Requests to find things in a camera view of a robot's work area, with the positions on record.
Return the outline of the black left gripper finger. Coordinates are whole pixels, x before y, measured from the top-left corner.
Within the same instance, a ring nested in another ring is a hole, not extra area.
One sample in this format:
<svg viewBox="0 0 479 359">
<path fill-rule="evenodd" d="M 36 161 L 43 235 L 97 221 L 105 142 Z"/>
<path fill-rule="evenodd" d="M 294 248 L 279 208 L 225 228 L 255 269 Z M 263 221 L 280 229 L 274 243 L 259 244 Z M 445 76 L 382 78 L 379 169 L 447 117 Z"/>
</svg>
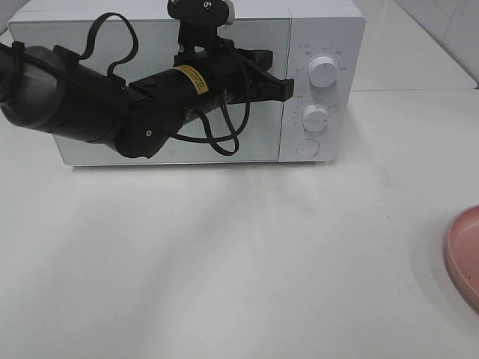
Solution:
<svg viewBox="0 0 479 359">
<path fill-rule="evenodd" d="M 278 79 L 269 73 L 273 52 L 235 49 L 248 74 L 251 102 L 286 102 L 293 96 L 294 80 Z"/>
<path fill-rule="evenodd" d="M 218 27 L 235 21 L 232 1 L 178 0 L 168 1 L 168 15 L 180 22 L 177 42 L 180 55 L 195 53 L 195 48 L 215 54 L 220 47 Z"/>
</svg>

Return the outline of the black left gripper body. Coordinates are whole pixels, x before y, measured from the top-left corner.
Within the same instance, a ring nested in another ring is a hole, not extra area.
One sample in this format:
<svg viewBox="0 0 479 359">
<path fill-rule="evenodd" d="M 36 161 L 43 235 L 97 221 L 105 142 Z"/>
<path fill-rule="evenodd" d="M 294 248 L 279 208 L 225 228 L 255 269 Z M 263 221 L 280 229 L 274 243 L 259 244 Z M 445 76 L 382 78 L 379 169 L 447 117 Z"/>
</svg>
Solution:
<svg viewBox="0 0 479 359">
<path fill-rule="evenodd" d="M 177 55 L 173 68 L 130 83 L 143 97 L 132 105 L 136 117 L 116 135 L 115 149 L 127 158 L 149 159 L 175 138 L 209 144 L 223 156 L 236 154 L 251 101 L 235 49 Z"/>
</svg>

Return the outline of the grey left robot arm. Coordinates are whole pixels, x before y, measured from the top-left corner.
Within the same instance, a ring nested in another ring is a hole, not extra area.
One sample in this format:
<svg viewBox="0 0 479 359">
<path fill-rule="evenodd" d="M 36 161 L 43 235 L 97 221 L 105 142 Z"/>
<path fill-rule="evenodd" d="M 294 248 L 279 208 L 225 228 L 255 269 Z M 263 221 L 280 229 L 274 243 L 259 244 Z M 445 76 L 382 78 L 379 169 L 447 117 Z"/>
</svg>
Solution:
<svg viewBox="0 0 479 359">
<path fill-rule="evenodd" d="M 93 21 L 82 53 L 2 45 L 1 112 L 14 126 L 104 144 L 132 159 L 155 156 L 171 138 L 229 156 L 222 143 L 238 141 L 243 128 L 233 124 L 228 105 L 286 102 L 294 82 L 270 73 L 272 51 L 238 49 L 218 35 L 234 21 L 231 1 L 170 1 L 167 10 L 180 23 L 174 65 L 131 83 L 115 68 L 137 55 L 137 37 L 105 73 L 83 65 L 110 13 Z"/>
</svg>

